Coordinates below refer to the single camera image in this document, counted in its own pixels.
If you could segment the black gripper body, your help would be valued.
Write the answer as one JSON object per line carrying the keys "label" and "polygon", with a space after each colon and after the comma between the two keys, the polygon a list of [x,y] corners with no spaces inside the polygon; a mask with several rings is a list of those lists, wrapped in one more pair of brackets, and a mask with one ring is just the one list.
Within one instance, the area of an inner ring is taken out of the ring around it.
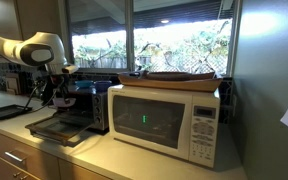
{"label": "black gripper body", "polygon": [[65,98],[68,93],[66,75],[47,75],[46,84],[42,86],[40,98],[51,100],[54,97]]}

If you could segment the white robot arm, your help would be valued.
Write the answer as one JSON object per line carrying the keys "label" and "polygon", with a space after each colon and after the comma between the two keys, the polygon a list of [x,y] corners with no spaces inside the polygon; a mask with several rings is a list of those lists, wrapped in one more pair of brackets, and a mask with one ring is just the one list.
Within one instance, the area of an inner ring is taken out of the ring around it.
{"label": "white robot arm", "polygon": [[0,55],[16,64],[31,67],[44,65],[62,97],[68,93],[64,75],[78,70],[77,66],[67,62],[62,40],[53,33],[37,32],[25,41],[0,37]]}

